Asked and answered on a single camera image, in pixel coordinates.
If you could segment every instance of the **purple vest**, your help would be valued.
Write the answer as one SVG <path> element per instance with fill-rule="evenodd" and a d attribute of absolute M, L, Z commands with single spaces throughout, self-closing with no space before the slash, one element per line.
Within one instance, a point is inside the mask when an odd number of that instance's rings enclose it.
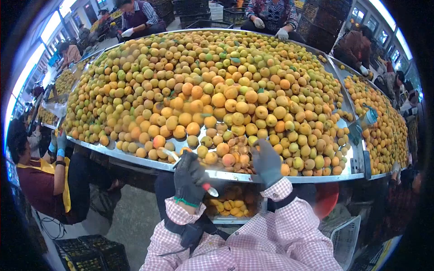
<path fill-rule="evenodd" d="M 138 27 L 148 21 L 142 10 L 144 1 L 137 1 L 137 3 L 139 10 L 135 11 L 132 15 L 124 14 L 124 19 L 128 22 L 129 27 Z"/>

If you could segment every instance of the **pink gingham shirt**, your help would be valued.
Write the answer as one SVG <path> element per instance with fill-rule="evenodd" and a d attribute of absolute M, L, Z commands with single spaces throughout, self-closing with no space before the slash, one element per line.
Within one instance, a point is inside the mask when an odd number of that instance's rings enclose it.
<path fill-rule="evenodd" d="M 280 201 L 291 193 L 291 182 L 283 177 L 261 193 Z M 194 223 L 206 209 L 201 204 L 194 215 L 166 199 L 168 217 L 179 225 Z M 181 238 L 168 231 L 164 221 L 157 224 L 151 236 L 145 270 L 342 270 L 333 257 L 333 244 L 318 230 L 319 220 L 310 205 L 299 198 L 273 212 L 256 214 L 248 223 L 233 233 L 227 241 L 219 235 L 204 233 L 198 247 L 189 258 L 189 250 L 182 250 Z"/>

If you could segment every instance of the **yellow apron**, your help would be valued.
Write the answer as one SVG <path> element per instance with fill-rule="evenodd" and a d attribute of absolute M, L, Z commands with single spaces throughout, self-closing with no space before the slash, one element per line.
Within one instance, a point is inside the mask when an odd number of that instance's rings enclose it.
<path fill-rule="evenodd" d="M 33 167 L 33 166 L 26 166 L 23 164 L 17 164 L 16 166 L 19 168 L 34 168 L 37 170 L 41 170 L 43 172 L 46 173 L 50 173 L 50 174 L 54 174 L 54 170 L 56 168 L 56 163 L 54 162 L 53 164 L 49 164 L 47 161 L 45 161 L 44 159 L 40 158 L 39 161 L 37 160 L 30 160 L 30 161 L 34 161 L 34 162 L 40 162 L 41 163 L 41 167 Z M 71 198 L 69 196 L 69 186 L 68 186 L 68 168 L 69 168 L 69 158 L 65 157 L 65 163 L 66 163 L 66 167 L 65 167 L 65 189 L 63 190 L 63 194 L 62 194 L 62 198 L 63 198 L 63 205 L 65 206 L 65 212 L 69 212 L 71 210 Z"/>

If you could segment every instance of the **hand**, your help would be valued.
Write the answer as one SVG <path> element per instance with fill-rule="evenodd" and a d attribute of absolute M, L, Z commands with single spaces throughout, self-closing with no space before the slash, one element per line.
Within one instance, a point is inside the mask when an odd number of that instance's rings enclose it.
<path fill-rule="evenodd" d="M 252 148 L 253 167 L 265 184 L 265 188 L 268 189 L 283 178 L 280 173 L 282 162 L 271 144 L 264 139 L 257 140 L 253 146 L 255 147 L 256 145 L 259 145 L 260 151 L 256 148 Z"/>
<path fill-rule="evenodd" d="M 57 148 L 60 150 L 65 150 L 66 149 L 66 132 L 62 131 L 57 134 Z"/>
<path fill-rule="evenodd" d="M 54 135 L 54 130 L 51 130 L 51 142 L 50 142 L 50 145 L 48 146 L 48 149 L 52 153 L 55 153 L 57 150 L 57 139 L 56 139 L 56 136 Z"/>
<path fill-rule="evenodd" d="M 280 41 L 286 41 L 288 39 L 288 32 L 285 29 L 281 28 L 279 29 L 279 31 L 277 31 L 276 37 Z"/>
<path fill-rule="evenodd" d="M 368 70 L 363 65 L 360 65 L 359 70 L 364 76 L 368 75 Z"/>
<path fill-rule="evenodd" d="M 205 189 L 201 186 L 204 175 L 205 168 L 199 164 L 197 154 L 185 151 L 176 165 L 175 199 L 189 206 L 199 207 L 205 195 Z"/>
<path fill-rule="evenodd" d="M 133 28 L 130 28 L 130 29 L 125 30 L 125 31 L 121 34 L 121 36 L 122 36 L 122 37 L 130 37 L 133 33 L 134 33 Z"/>
<path fill-rule="evenodd" d="M 259 29 L 265 28 L 264 22 L 258 17 L 256 17 L 255 20 L 253 20 L 253 23 L 255 24 L 256 28 Z"/>

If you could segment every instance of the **green leaf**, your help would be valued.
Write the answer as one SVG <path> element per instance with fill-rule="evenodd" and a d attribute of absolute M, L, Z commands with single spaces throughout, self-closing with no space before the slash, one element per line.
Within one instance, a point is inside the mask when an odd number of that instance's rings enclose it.
<path fill-rule="evenodd" d="M 230 59 L 235 63 L 241 63 L 241 60 L 238 57 L 231 57 Z"/>

